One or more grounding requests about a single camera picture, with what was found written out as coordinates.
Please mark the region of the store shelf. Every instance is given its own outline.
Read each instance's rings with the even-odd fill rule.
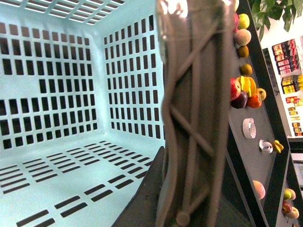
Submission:
[[[253,21],[247,1],[240,2],[237,13],[246,13],[250,21]],[[266,90],[267,98],[258,109],[249,107],[240,110],[231,109],[228,151],[241,186],[244,189],[243,193],[253,214],[256,226],[291,227],[292,224],[288,223],[287,218],[281,213],[290,149],[267,65],[264,57],[262,57],[262,48],[253,23],[251,23],[248,30],[252,35],[251,42],[248,44],[250,57],[239,60],[239,66],[244,63],[252,65],[253,74],[251,77],[255,79],[257,87]],[[275,62],[271,51],[270,57],[272,62]],[[281,81],[276,67],[274,67],[274,71],[277,81]],[[279,90],[282,91],[281,84],[278,82],[277,85]],[[285,95],[282,92],[281,97],[284,106],[286,106]],[[242,133],[242,122],[245,118],[253,118],[255,120],[257,129],[255,139],[246,139]],[[258,147],[260,139],[270,142],[278,140],[284,145],[284,150],[281,154],[264,154]],[[264,199],[258,199],[252,180],[258,180],[263,183],[267,192]]]

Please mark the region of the basket floor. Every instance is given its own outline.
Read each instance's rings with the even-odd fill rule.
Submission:
[[[0,226],[111,226],[154,157],[100,140],[0,166]]]

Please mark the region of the light blue plastic basket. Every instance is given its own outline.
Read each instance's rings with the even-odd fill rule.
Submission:
[[[107,227],[160,146],[153,0],[0,0],[0,226]]]

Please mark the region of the green leaf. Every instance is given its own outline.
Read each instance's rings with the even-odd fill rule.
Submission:
[[[251,7],[251,14],[254,16],[260,12],[260,2],[261,0],[256,0]]]
[[[282,0],[282,1],[280,2],[280,4],[276,2],[276,3],[275,3],[275,6],[278,5],[278,6],[283,7],[283,6],[287,6],[287,4],[288,4],[288,0]]]
[[[267,29],[270,29],[270,21],[267,15],[264,15],[264,24],[267,27]]]
[[[293,13],[291,12],[291,6],[287,6],[284,9],[284,11],[285,12],[282,16],[282,18],[284,20],[284,30],[289,32],[291,21],[292,21],[292,16],[293,16]]]
[[[294,6],[296,9],[297,17],[300,17],[302,15],[303,0],[294,0]]]
[[[260,32],[259,32],[259,40],[260,40],[260,42],[263,39],[263,35],[264,35],[264,25],[262,27],[260,27]]]
[[[294,6],[294,5],[292,5],[293,24],[294,24],[294,19],[296,18],[296,12],[297,12],[297,10],[296,10],[295,6]]]
[[[279,20],[282,16],[283,9],[279,6],[279,3],[275,3],[274,7],[268,12],[268,16],[274,20]]]
[[[256,28],[260,28],[261,26],[264,26],[264,14],[265,13],[258,13],[255,17],[255,26]]]
[[[274,6],[275,0],[261,0],[260,12],[268,12]]]

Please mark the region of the toy fruit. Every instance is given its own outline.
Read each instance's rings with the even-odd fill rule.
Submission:
[[[263,186],[263,184],[259,181],[253,181],[256,191],[258,193],[259,196],[259,200],[263,199],[265,197],[265,188]]]
[[[266,99],[266,91],[263,88],[257,88],[256,92],[260,93],[262,101],[264,101]]]
[[[289,202],[283,200],[283,202],[282,202],[282,210],[281,210],[282,214],[288,214],[291,211],[292,211],[292,205]]]
[[[242,75],[249,76],[252,73],[252,67],[246,63],[241,66],[240,71]]]
[[[248,28],[250,25],[250,19],[249,17],[247,16],[247,14],[245,13],[242,13],[239,15],[239,26],[238,26],[238,29],[243,29],[243,28]]]
[[[299,211],[296,207],[292,208],[292,211],[286,214],[290,219],[296,219],[299,217]]]
[[[235,9],[234,9],[234,11],[237,11],[238,7],[239,7],[239,0],[236,0],[236,2],[235,2]]]
[[[259,108],[262,105],[260,93],[255,93],[252,97],[248,98],[246,105],[251,108]]]
[[[276,153],[280,154],[281,151],[284,149],[283,145],[280,144],[278,140],[275,140],[274,142],[271,143],[273,145],[273,149]]]
[[[239,47],[239,56],[240,58],[247,58],[249,56],[250,52],[248,50],[248,47],[245,46],[240,46]]]
[[[231,78],[231,101],[239,97],[241,93],[240,83],[235,78]]]
[[[286,190],[288,190],[290,192],[290,194],[291,194],[291,197],[289,199],[290,200],[294,200],[296,198],[294,190],[292,190],[290,188],[286,188]]]
[[[256,83],[253,78],[251,78],[251,77],[248,77],[248,78],[250,79],[250,88],[247,92],[247,96],[249,98],[249,97],[252,97],[256,93],[257,86],[256,86]]]
[[[250,89],[250,79],[248,77],[240,76],[237,78],[237,81],[239,81],[241,89],[247,93]]]
[[[236,109],[244,108],[246,106],[247,99],[247,93],[241,90],[239,97],[231,101],[231,106]]]
[[[246,29],[240,29],[235,35],[234,39],[239,46],[247,45],[251,40],[251,33]]]
[[[233,14],[233,32],[237,32],[238,31],[238,26],[239,26],[239,16],[235,12]]]
[[[285,188],[283,200],[288,200],[288,199],[290,199],[291,197],[292,197],[291,192],[290,192],[287,188]]]

